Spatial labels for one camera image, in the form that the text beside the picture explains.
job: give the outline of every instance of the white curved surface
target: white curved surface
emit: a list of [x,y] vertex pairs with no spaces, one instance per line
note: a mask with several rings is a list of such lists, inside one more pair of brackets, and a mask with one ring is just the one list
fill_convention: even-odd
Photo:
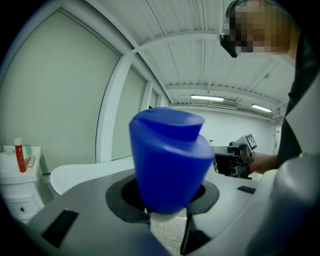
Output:
[[62,195],[82,182],[134,168],[132,156],[94,164],[69,164],[55,168],[50,175],[53,189]]

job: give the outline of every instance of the white ceiling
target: white ceiling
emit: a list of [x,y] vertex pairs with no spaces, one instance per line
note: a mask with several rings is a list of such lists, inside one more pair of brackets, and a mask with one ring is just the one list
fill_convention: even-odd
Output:
[[[231,0],[87,0],[124,34],[150,67],[172,104],[257,116],[283,118],[294,66],[281,56],[241,54],[232,58],[218,35]],[[225,97],[228,109],[191,95]],[[258,104],[271,113],[251,107]]]

